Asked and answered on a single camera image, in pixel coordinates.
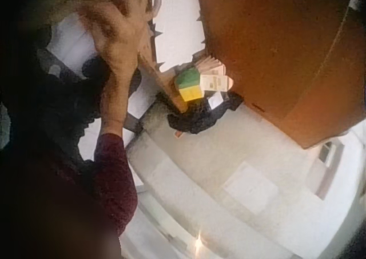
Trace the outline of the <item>green and yellow box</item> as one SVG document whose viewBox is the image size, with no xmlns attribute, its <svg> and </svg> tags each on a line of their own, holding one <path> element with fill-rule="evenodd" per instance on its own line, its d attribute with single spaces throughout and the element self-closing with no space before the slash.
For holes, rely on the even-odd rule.
<svg viewBox="0 0 366 259">
<path fill-rule="evenodd" d="M 175 78 L 174 84 L 184 102 L 204 97 L 204 91 L 200 86 L 200 72 L 195 67 L 183 70 Z"/>
</svg>

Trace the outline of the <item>black cloth bag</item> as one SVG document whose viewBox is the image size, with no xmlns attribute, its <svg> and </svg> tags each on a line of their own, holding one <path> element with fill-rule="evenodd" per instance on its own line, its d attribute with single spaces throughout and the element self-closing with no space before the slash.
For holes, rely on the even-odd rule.
<svg viewBox="0 0 366 259">
<path fill-rule="evenodd" d="M 243 98 L 234 92 L 210 92 L 209 96 L 189 102 L 185 113 L 168 115 L 171 128 L 190 134 L 198 134 L 216 124 L 227 110 L 235 111 Z"/>
</svg>

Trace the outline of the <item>white paper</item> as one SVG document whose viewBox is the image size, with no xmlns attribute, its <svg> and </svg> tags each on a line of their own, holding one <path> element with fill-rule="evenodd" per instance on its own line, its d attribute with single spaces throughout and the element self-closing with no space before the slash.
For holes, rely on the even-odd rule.
<svg viewBox="0 0 366 259">
<path fill-rule="evenodd" d="M 82 72 L 83 65 L 97 55 L 93 38 L 77 13 L 68 15 L 51 27 L 51 40 L 46 48 L 81 79 L 86 78 Z"/>
</svg>

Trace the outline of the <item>grey metal bar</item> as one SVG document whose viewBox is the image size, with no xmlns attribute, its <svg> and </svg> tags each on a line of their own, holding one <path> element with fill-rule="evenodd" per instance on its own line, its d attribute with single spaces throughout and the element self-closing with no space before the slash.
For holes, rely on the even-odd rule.
<svg viewBox="0 0 366 259">
<path fill-rule="evenodd" d="M 174 114 L 176 108 L 168 101 L 155 100 L 155 102 L 147 109 L 141 118 L 137 118 L 127 113 L 124 129 L 135 134 L 142 131 L 154 132 L 161 127 L 168 126 L 168 115 Z"/>
</svg>

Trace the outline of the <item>stack of brown cards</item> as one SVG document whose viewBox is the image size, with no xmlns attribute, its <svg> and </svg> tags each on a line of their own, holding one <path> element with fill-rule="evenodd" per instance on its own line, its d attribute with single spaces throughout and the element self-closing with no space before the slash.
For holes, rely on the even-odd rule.
<svg viewBox="0 0 366 259">
<path fill-rule="evenodd" d="M 198 69 L 199 72 L 205 72 L 220 67 L 222 65 L 223 63 L 215 57 L 208 56 L 196 62 L 194 66 Z"/>
</svg>

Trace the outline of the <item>large brown cardboard box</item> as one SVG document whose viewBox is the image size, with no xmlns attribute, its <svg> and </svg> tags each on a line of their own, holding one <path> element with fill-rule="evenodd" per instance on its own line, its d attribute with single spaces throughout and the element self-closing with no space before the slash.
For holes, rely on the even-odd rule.
<svg viewBox="0 0 366 259">
<path fill-rule="evenodd" d="M 366 30 L 350 0 L 200 0 L 234 91 L 303 148 L 366 117 Z"/>
</svg>

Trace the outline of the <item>person's right hand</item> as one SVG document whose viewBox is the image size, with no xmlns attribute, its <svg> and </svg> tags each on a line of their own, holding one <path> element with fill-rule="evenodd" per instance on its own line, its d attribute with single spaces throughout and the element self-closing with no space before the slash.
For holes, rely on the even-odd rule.
<svg viewBox="0 0 366 259">
<path fill-rule="evenodd" d="M 111 72 L 134 71 L 138 65 L 141 37 L 147 23 L 113 23 L 109 20 L 111 0 L 73 0 L 73 8 L 93 38 L 98 54 Z"/>
</svg>

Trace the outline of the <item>white labelled packet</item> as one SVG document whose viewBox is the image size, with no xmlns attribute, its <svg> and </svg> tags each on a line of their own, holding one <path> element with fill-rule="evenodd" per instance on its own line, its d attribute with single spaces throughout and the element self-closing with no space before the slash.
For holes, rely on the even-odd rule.
<svg viewBox="0 0 366 259">
<path fill-rule="evenodd" d="M 233 80 L 227 75 L 200 74 L 200 88 L 203 91 L 228 92 L 233 84 Z"/>
</svg>

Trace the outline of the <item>white sheet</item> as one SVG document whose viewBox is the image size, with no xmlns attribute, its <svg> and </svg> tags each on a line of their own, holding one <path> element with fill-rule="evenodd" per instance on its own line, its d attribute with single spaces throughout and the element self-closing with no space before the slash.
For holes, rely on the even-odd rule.
<svg viewBox="0 0 366 259">
<path fill-rule="evenodd" d="M 158 16 L 154 19 L 158 71 L 163 73 L 189 63 L 195 53 L 205 48 L 199 16 L 198 0 L 162 0 Z"/>
</svg>

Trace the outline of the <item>brown cardboard strip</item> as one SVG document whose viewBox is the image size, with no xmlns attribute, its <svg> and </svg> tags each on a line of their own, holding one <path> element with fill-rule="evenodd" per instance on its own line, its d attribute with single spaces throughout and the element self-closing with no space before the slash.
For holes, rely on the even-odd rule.
<svg viewBox="0 0 366 259">
<path fill-rule="evenodd" d="M 157 70 L 157 63 L 153 61 L 148 51 L 146 53 L 139 53 L 138 68 L 142 69 L 148 76 L 155 80 L 163 92 L 163 97 L 173 105 L 173 109 L 179 113 L 187 111 L 188 105 L 183 101 L 174 85 L 174 77 L 176 75 L 174 69 L 170 69 L 164 73 L 159 72 Z"/>
</svg>

